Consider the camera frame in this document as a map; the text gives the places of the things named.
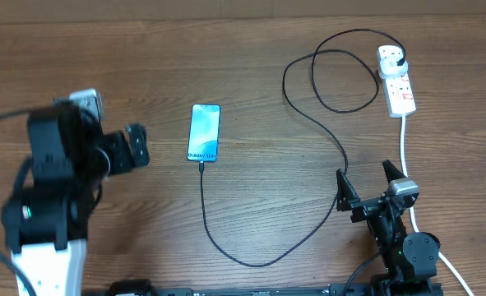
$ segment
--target wooden tabletop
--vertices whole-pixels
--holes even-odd
[[[192,105],[220,104],[219,160],[205,171],[212,236],[249,263],[296,244],[328,212],[344,163],[329,136],[287,105],[281,77],[290,61],[355,27],[386,31],[407,49],[418,111],[408,118],[406,153],[420,187],[419,226],[439,237],[475,294],[486,295],[486,15],[0,25],[0,113],[94,87],[104,96],[105,131],[137,121],[147,128],[150,165],[104,184],[90,220],[84,288],[126,278],[192,289],[346,281],[375,252],[366,224],[352,224],[346,212],[332,212],[305,244],[266,268],[239,266],[215,250],[186,149]],[[327,48],[348,49],[375,68],[377,47],[390,43],[354,33]],[[383,93],[360,112],[330,113],[314,97],[308,69],[305,61],[289,72],[290,97],[340,139],[359,195],[379,196],[382,161],[400,164],[400,120],[388,117]],[[316,80],[338,109],[375,91],[370,75],[339,53],[317,58]],[[25,118],[0,123],[0,208],[29,153]],[[403,218],[410,232],[409,214]],[[437,268],[434,281],[447,295],[463,295],[446,266]],[[377,261],[358,281],[380,272]],[[15,278],[0,264],[0,296],[15,294]]]

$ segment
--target white charger adapter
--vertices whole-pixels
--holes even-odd
[[[382,78],[389,116],[400,118],[416,111],[413,91],[407,70],[409,64],[398,66],[403,57],[401,48],[395,45],[383,45],[377,49],[378,73]]]

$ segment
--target phone screen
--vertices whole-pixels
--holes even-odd
[[[190,140],[187,144],[188,160],[209,162],[217,160],[219,125],[219,105],[193,105]]]

